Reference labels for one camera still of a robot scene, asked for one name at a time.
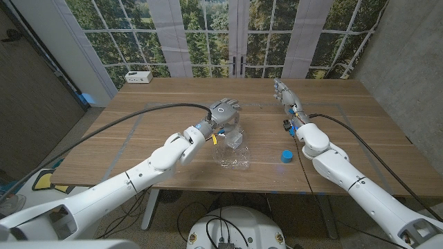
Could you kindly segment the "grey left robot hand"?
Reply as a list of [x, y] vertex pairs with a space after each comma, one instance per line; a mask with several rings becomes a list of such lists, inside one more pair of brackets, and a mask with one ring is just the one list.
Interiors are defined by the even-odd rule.
[[209, 109], [212, 113], [211, 124], [214, 129], [220, 128], [225, 133], [229, 133], [238, 125], [241, 107], [237, 100], [224, 98], [214, 102]]

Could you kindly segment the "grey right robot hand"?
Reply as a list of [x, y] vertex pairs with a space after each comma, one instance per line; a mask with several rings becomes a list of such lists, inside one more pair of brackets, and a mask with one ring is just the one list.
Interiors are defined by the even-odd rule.
[[274, 91], [274, 98], [281, 103], [286, 114], [295, 115], [304, 111], [298, 96], [279, 78], [274, 79]]

